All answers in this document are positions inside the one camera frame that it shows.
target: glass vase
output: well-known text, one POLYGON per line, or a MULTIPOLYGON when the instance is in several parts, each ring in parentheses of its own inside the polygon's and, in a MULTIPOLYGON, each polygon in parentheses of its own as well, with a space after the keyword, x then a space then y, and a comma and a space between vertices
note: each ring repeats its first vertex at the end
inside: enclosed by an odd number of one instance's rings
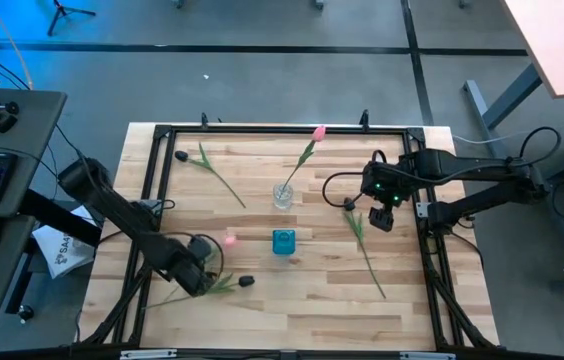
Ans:
POLYGON ((293 204, 293 187, 291 184, 277 184, 273 187, 273 204, 281 210, 287 210, 293 204))

